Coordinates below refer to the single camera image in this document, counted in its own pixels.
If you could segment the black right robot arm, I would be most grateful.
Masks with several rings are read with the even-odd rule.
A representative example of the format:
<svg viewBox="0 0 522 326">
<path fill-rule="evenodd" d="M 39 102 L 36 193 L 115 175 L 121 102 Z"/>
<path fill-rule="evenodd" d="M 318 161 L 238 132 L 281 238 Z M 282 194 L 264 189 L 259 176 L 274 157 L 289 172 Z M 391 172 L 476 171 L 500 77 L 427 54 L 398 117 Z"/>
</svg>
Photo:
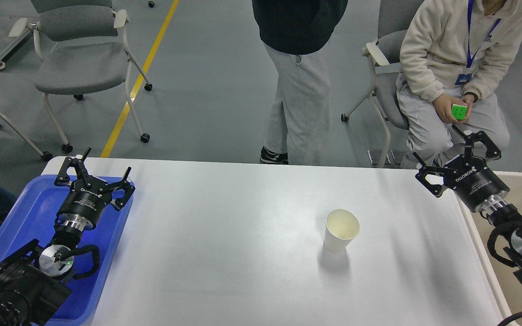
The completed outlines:
<svg viewBox="0 0 522 326">
<path fill-rule="evenodd" d="M 483 131 L 466 133 L 454 126 L 464 139 L 464 152 L 444 166 L 429 166 L 414 153 L 421 164 L 415 175 L 435 197 L 442 196 L 450 188 L 473 213 L 480 213 L 493 226 L 487 240 L 489 254 L 510 268 L 517 268 L 514 276 L 522 285 L 522 215 L 513 204 L 505 202 L 510 189 L 487 166 L 486 159 L 473 154 L 474 144 L 481 142 L 487 158 L 501 157 L 501 151 Z M 507 326 L 522 318 L 522 312 L 503 319 Z"/>
</svg>

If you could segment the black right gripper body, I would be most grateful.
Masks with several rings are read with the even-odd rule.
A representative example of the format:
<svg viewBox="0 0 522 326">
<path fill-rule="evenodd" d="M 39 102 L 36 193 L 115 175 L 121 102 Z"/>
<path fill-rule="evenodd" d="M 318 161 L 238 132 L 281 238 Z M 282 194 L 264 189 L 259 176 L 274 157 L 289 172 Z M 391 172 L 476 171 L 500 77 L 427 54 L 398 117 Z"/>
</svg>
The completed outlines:
<svg viewBox="0 0 522 326">
<path fill-rule="evenodd" d="M 507 205 L 505 196 L 510 188 L 487 167 L 485 159 L 462 154 L 444 168 L 456 171 L 444 176 L 444 185 L 454 190 L 472 212 L 494 213 Z"/>
</svg>

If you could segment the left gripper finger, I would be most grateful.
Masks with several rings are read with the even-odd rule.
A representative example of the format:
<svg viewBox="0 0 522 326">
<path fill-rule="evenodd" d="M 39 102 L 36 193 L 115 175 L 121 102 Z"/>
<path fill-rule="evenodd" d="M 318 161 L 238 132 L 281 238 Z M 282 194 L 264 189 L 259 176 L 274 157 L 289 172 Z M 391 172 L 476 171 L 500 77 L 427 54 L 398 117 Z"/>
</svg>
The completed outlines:
<svg viewBox="0 0 522 326">
<path fill-rule="evenodd" d="M 55 186 L 71 186 L 71 180 L 67 173 L 69 168 L 73 168 L 76 173 L 76 180 L 83 180 L 85 187 L 91 187 L 92 185 L 92 177 L 89 175 L 84 161 L 87 159 L 89 153 L 91 152 L 92 148 L 88 147 L 86 151 L 83 153 L 83 156 L 81 158 L 77 157 L 66 157 L 63 164 L 60 167 L 59 172 L 56 175 L 56 179 L 54 181 Z"/>
<path fill-rule="evenodd" d="M 106 194 L 109 197 L 109 201 L 107 203 L 110 206 L 112 206 L 114 210 L 117 212 L 120 212 L 128 204 L 129 200 L 132 198 L 132 195 L 136 190 L 136 187 L 133 186 L 133 184 L 128 180 L 128 176 L 131 171 L 132 168 L 128 167 L 121 180 L 107 185 Z M 114 192 L 120 190 L 124 192 L 122 196 L 114 196 Z"/>
</svg>

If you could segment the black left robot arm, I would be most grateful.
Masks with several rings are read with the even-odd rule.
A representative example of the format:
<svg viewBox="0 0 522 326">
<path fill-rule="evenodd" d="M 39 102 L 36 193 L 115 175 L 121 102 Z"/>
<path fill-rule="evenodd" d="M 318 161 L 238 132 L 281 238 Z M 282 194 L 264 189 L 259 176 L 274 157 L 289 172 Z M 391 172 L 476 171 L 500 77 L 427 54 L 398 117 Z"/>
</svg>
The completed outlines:
<svg viewBox="0 0 522 326">
<path fill-rule="evenodd" d="M 78 326 L 95 309 L 136 189 L 81 158 L 31 180 L 0 229 L 0 326 Z"/>
</svg>

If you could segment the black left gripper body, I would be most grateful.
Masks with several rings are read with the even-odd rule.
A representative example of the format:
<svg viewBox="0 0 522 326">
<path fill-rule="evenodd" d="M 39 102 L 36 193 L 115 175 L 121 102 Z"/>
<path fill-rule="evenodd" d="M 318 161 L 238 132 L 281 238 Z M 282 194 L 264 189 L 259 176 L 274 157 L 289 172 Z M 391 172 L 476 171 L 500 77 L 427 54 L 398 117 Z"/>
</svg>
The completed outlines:
<svg viewBox="0 0 522 326">
<path fill-rule="evenodd" d="M 80 231 L 96 228 L 104 208 L 112 202 L 112 193 L 118 190 L 116 183 L 108 184 L 96 177 L 88 182 L 83 179 L 70 182 L 68 177 L 57 177 L 56 186 L 70 188 L 57 212 L 56 225 L 74 223 Z"/>
</svg>

